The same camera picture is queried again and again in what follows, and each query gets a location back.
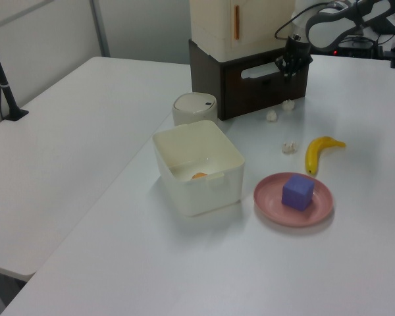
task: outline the dark brown box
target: dark brown box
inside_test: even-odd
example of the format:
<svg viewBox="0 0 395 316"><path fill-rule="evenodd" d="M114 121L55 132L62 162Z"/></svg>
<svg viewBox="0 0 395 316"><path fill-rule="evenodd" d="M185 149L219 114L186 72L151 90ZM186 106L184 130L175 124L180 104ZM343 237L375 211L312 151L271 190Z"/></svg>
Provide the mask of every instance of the dark brown box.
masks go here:
<svg viewBox="0 0 395 316"><path fill-rule="evenodd" d="M218 117L221 120L305 96L308 66L289 81L279 72L260 78L241 77L245 69L275 61L284 54L284 49L220 63L190 39L189 52L193 92L215 96L218 102Z"/></svg>

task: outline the cabinet door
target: cabinet door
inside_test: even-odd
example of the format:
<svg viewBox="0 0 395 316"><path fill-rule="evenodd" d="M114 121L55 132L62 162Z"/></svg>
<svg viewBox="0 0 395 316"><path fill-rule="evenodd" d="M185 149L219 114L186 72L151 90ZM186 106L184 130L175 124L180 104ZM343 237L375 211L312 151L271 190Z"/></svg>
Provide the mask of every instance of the cabinet door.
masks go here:
<svg viewBox="0 0 395 316"><path fill-rule="evenodd" d="M294 11L294 0L230 1L232 48L275 41L275 32L291 19Z"/></svg>

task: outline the yellow banana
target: yellow banana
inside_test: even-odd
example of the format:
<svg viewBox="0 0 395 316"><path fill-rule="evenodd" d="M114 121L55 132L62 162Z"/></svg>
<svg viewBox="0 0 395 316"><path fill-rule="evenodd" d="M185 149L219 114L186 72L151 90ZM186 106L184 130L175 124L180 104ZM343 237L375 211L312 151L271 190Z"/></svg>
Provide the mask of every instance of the yellow banana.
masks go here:
<svg viewBox="0 0 395 316"><path fill-rule="evenodd" d="M305 153L305 170L307 173L313 175L316 174L321 151L325 148L334 146L345 147L346 144L344 142L334 140L332 137L328 136L323 136L312 140Z"/></svg>

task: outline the black stand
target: black stand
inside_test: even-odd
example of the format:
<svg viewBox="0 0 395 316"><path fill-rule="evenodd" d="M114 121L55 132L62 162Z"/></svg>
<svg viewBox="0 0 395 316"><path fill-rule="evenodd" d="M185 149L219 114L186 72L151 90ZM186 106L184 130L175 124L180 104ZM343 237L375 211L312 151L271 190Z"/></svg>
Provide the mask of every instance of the black stand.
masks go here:
<svg viewBox="0 0 395 316"><path fill-rule="evenodd" d="M7 104L9 105L9 115L7 115L4 118L5 120L17 121L29 113L26 110L22 110L18 108L16 101L14 100L12 90L9 87L9 83L7 82L7 78L3 70L3 67L1 66L1 63L0 63L0 87L3 90L3 93L7 100Z"/></svg>

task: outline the white wall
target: white wall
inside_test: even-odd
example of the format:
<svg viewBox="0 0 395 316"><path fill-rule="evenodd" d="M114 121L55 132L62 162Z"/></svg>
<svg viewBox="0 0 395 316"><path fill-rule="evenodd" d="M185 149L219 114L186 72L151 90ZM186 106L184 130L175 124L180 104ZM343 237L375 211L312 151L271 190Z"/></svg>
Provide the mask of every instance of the white wall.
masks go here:
<svg viewBox="0 0 395 316"><path fill-rule="evenodd" d="M95 0L111 57L189 63L189 0Z"/></svg>
<svg viewBox="0 0 395 316"><path fill-rule="evenodd" d="M19 107L100 55L89 0L54 0L0 26L0 60Z"/></svg>

